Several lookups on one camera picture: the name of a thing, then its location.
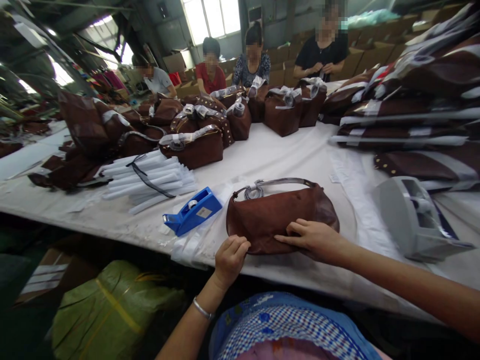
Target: blue checkered cloth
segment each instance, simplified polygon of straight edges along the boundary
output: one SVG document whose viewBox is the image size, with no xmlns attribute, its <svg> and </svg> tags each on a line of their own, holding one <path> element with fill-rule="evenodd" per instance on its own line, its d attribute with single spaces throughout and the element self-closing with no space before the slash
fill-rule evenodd
<svg viewBox="0 0 480 360">
<path fill-rule="evenodd" d="M 381 360 L 348 316 L 284 292 L 258 294 L 224 312 L 209 357 L 234 360 L 255 344 L 281 338 L 310 341 L 338 359 Z"/>
</svg>

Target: yellow strap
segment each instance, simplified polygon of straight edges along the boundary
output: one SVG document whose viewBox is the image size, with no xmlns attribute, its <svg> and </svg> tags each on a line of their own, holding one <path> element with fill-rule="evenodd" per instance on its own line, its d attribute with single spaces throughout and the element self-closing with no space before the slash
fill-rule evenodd
<svg viewBox="0 0 480 360">
<path fill-rule="evenodd" d="M 96 284 L 100 288 L 100 290 L 103 292 L 107 300 L 110 302 L 110 304 L 115 308 L 116 311 L 120 314 L 122 319 L 127 323 L 127 325 L 137 334 L 143 334 L 144 330 L 138 325 L 135 320 L 133 320 L 130 315 L 124 310 L 124 308 L 120 305 L 120 303 L 113 297 L 109 291 L 104 288 L 100 280 L 95 279 Z"/>
</svg>

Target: person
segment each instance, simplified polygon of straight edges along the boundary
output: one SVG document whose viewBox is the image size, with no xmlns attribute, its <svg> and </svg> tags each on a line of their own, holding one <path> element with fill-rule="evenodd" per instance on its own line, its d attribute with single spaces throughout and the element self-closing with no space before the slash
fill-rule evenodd
<svg viewBox="0 0 480 360">
<path fill-rule="evenodd" d="M 324 223 L 298 219 L 279 242 L 314 261 L 347 269 L 430 313 L 480 343 L 480 291 L 353 244 Z M 158 353 L 157 360 L 196 359 L 210 314 L 239 275 L 251 246 L 230 236 L 215 271 Z M 388 359 L 345 314 L 281 292 L 263 293 L 227 310 L 209 343 L 210 359 Z"/>
<path fill-rule="evenodd" d="M 342 2 L 327 0 L 320 20 L 320 29 L 300 50 L 293 69 L 293 77 L 317 78 L 329 82 L 331 74 L 342 71 L 348 55 L 348 35 L 339 32 Z"/>
<path fill-rule="evenodd" d="M 134 55 L 131 62 L 140 75 L 143 76 L 143 81 L 145 81 L 148 89 L 154 95 L 161 93 L 173 99 L 177 97 L 177 90 L 164 70 L 153 66 L 143 56 Z"/>
<path fill-rule="evenodd" d="M 203 40 L 203 59 L 195 67 L 196 79 L 200 92 L 211 94 L 214 91 L 227 87 L 225 74 L 219 66 L 220 44 L 213 37 L 206 37 Z"/>
<path fill-rule="evenodd" d="M 248 29 L 245 36 L 246 55 L 238 58 L 233 76 L 233 85 L 243 85 L 250 88 L 256 76 L 265 79 L 268 84 L 270 80 L 270 57 L 263 53 L 262 26 L 258 21 Z"/>
</svg>

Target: gray shirt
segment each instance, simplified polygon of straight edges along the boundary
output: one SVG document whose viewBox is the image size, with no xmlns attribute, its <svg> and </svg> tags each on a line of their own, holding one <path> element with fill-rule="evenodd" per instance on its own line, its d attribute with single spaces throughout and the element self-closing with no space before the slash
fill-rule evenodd
<svg viewBox="0 0 480 360">
<path fill-rule="evenodd" d="M 145 84 L 154 93 L 162 93 L 167 95 L 170 91 L 167 89 L 172 84 L 169 75 L 161 68 L 153 68 L 153 77 L 151 79 L 143 78 Z"/>
</svg>

